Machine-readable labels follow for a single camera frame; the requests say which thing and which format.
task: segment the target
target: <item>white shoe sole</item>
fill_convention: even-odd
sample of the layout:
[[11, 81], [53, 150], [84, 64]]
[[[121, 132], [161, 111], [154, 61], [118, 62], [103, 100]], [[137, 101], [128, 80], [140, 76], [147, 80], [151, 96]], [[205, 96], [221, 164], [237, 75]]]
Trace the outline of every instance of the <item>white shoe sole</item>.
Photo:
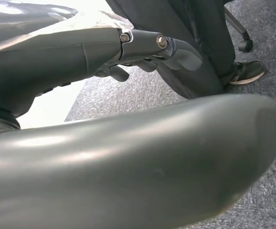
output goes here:
[[253, 78], [250, 78], [250, 79], [231, 82], [230, 84], [233, 84], [233, 85], [243, 85], [243, 84], [252, 83], [253, 81], [256, 81], [256, 80], [258, 80], [258, 79], [262, 77], [263, 75], [265, 75], [265, 73], [266, 73], [266, 72], [263, 72], [263, 73], [261, 73], [259, 75], [257, 75], [257, 76], [255, 76], [255, 77], [253, 77]]

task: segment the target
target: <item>chair caster wheel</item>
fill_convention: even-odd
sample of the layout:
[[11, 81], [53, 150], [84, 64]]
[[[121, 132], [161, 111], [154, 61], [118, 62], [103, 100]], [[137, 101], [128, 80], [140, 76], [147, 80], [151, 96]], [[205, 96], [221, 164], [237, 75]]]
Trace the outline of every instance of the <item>chair caster wheel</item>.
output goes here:
[[238, 46], [238, 50], [241, 52], [250, 52], [253, 48], [253, 41], [253, 40], [247, 40], [242, 41]]

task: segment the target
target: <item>person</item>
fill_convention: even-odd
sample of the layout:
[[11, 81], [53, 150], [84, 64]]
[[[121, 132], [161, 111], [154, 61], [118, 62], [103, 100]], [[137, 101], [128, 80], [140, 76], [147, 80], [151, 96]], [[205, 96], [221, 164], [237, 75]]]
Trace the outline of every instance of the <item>person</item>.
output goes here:
[[106, 1], [115, 13], [129, 19], [137, 29], [162, 32], [198, 46], [205, 58], [200, 71], [158, 68], [164, 80], [183, 97], [221, 93], [214, 78], [225, 88], [251, 83], [265, 73], [265, 67], [259, 61], [234, 62], [235, 50], [224, 10], [225, 4], [231, 0]]

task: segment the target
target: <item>gray carpet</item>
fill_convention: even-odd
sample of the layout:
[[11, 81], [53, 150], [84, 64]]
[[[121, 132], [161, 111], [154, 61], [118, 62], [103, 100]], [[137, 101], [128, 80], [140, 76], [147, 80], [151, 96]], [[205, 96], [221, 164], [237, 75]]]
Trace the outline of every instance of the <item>gray carpet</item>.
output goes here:
[[[228, 7], [244, 25], [255, 43], [253, 52], [237, 52], [237, 61], [259, 60], [268, 73], [250, 85], [229, 88], [231, 93], [265, 94], [276, 99], [276, 0], [236, 0]], [[241, 37], [231, 28], [235, 46]], [[143, 110], [185, 101], [170, 89], [158, 73], [129, 68], [130, 78], [87, 81], [67, 121]], [[259, 182], [229, 211], [188, 229], [276, 229], [276, 162]]]

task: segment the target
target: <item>screw head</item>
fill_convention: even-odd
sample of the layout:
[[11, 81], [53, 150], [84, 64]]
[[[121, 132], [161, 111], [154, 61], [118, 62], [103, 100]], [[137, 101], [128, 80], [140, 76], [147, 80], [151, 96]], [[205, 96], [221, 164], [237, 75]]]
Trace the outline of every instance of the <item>screw head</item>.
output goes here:
[[165, 49], [167, 46], [167, 40], [164, 35], [159, 35], [157, 37], [157, 44], [161, 49]]
[[129, 42], [130, 40], [130, 37], [127, 33], [123, 33], [120, 35], [120, 40], [121, 42]]

